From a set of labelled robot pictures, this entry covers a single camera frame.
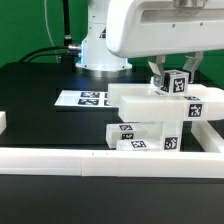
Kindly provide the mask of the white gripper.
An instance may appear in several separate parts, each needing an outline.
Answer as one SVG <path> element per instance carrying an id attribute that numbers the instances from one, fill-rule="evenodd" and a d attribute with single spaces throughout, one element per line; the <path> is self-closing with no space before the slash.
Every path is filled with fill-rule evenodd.
<path id="1" fill-rule="evenodd" d="M 191 52 L 183 70 L 193 83 L 203 51 L 224 49 L 224 0 L 202 0 L 201 6 L 195 1 L 176 6 L 174 0 L 111 0 L 106 45 L 119 57 L 150 56 L 157 87 L 164 84 L 165 55 Z"/>

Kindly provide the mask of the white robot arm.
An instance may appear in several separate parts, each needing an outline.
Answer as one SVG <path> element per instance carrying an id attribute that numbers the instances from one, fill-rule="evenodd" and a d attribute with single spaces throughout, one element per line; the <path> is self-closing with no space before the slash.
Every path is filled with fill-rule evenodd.
<path id="1" fill-rule="evenodd" d="M 88 31 L 79 68 L 128 69 L 129 58 L 148 57 L 157 84 L 171 54 L 188 55 L 193 74 L 205 51 L 224 49 L 224 0 L 88 0 Z"/>

